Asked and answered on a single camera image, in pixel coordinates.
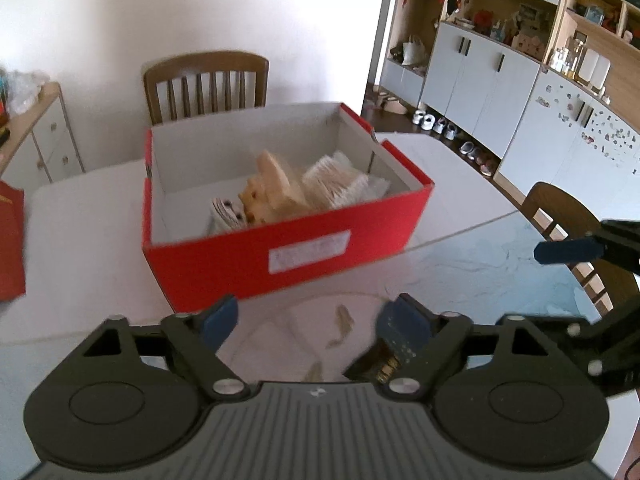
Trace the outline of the bag of cotton swabs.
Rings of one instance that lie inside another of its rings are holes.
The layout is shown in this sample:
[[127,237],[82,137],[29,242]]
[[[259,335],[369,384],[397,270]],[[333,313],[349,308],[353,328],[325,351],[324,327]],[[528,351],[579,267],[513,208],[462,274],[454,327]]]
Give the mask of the bag of cotton swabs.
[[302,175],[306,199],[322,210],[335,210],[383,198],[390,181],[358,170],[341,151],[323,155]]

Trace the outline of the beige bread plush in box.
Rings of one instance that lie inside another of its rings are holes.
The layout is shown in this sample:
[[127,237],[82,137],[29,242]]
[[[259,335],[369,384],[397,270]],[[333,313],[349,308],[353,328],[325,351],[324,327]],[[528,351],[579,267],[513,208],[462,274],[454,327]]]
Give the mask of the beige bread plush in box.
[[257,174],[247,180],[239,195],[250,226],[277,223],[311,212],[299,180],[277,156],[262,151],[256,157]]

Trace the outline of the white sideboard cabinet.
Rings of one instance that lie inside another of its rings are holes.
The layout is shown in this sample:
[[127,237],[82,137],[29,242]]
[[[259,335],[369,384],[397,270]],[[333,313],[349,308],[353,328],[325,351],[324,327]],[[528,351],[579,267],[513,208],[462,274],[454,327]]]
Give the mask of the white sideboard cabinet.
[[48,82],[39,101],[6,124],[9,137],[1,147],[1,180],[32,196],[43,186],[85,172],[68,121],[63,93]]

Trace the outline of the wooden chair at right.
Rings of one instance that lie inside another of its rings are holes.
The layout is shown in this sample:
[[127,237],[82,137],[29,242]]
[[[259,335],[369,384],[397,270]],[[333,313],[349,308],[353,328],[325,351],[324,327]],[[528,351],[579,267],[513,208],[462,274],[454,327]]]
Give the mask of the wooden chair at right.
[[534,258],[545,266],[564,264],[574,268],[592,265],[580,284],[598,278],[603,289],[592,298],[610,298],[615,307],[639,295],[639,222],[600,221],[579,200],[556,186],[538,182],[521,206],[523,216],[532,221],[542,211],[551,219],[542,231],[544,240],[535,247]]

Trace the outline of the painted table mat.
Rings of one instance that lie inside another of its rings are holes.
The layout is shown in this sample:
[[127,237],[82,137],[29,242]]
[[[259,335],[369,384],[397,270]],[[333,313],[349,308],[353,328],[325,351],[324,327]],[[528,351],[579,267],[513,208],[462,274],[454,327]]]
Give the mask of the painted table mat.
[[[397,257],[240,302],[240,322],[218,356],[249,382],[343,380],[342,371],[373,342],[384,302],[401,292],[435,311],[460,312],[478,324],[505,313],[600,314],[566,266],[541,266],[541,237],[520,214],[422,245]],[[352,328],[342,342],[338,307]],[[88,333],[1,346],[1,479],[21,479],[38,462],[22,422],[29,393]],[[611,419],[596,463],[617,474],[639,419],[635,393],[608,401]]]

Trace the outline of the wooden chair behind table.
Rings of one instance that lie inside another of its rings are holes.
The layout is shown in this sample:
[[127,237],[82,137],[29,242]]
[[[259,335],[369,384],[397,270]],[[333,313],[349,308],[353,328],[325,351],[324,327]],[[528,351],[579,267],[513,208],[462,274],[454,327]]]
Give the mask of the wooden chair behind table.
[[152,125],[266,105],[269,61],[244,51],[173,56],[142,75]]

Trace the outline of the black snack packet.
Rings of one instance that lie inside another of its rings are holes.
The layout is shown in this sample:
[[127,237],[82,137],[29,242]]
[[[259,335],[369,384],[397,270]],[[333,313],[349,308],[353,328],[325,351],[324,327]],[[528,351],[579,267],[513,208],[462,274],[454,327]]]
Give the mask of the black snack packet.
[[343,376],[352,382],[387,384],[400,370],[401,362],[383,339],[377,339],[361,356],[349,364]]

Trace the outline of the white wall cabinet unit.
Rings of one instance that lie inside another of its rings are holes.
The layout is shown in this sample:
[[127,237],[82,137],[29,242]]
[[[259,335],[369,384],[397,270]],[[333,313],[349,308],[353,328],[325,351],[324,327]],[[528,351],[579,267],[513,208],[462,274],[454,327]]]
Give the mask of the white wall cabinet unit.
[[638,218],[639,0],[396,0],[378,83],[512,193]]

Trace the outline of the red cardboard box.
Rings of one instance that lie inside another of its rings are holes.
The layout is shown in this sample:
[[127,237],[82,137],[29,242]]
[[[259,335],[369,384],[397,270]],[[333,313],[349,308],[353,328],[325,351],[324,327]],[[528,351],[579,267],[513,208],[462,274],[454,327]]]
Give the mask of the red cardboard box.
[[395,255],[434,188],[340,103],[153,127],[145,170],[142,250],[178,312]]

